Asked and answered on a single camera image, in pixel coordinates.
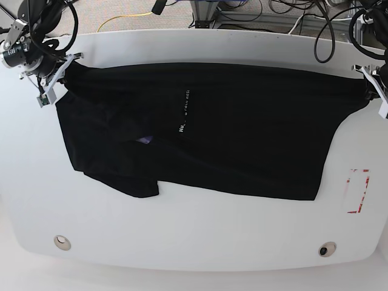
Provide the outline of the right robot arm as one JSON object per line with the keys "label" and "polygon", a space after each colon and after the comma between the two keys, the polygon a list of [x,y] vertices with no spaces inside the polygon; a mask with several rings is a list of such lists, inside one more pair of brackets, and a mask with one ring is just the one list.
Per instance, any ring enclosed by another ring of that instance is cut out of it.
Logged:
{"label": "right robot arm", "polygon": [[[1,62],[5,67],[22,67],[23,76],[35,75],[39,95],[45,98],[50,83],[55,83],[64,66],[74,59],[67,52],[75,43],[79,19],[74,1],[22,1],[17,18],[10,28],[1,28],[6,39],[1,42]],[[69,8],[74,26],[64,48],[48,34],[59,24],[62,12]]]}

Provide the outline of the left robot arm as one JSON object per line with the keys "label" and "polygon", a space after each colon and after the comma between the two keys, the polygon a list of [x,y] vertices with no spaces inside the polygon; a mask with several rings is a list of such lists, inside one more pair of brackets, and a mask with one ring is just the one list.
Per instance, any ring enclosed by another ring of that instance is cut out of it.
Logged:
{"label": "left robot arm", "polygon": [[[333,58],[336,48],[333,23],[345,22],[348,40],[353,47],[363,56],[380,62],[353,66],[366,80],[367,98],[379,98],[387,105],[387,1],[350,1],[348,7],[332,15],[319,1],[313,1],[313,5],[320,11],[318,19],[323,22],[314,43],[315,59],[320,63],[327,63]],[[317,55],[317,46],[326,29],[330,33],[331,49],[329,56],[321,59]]]}

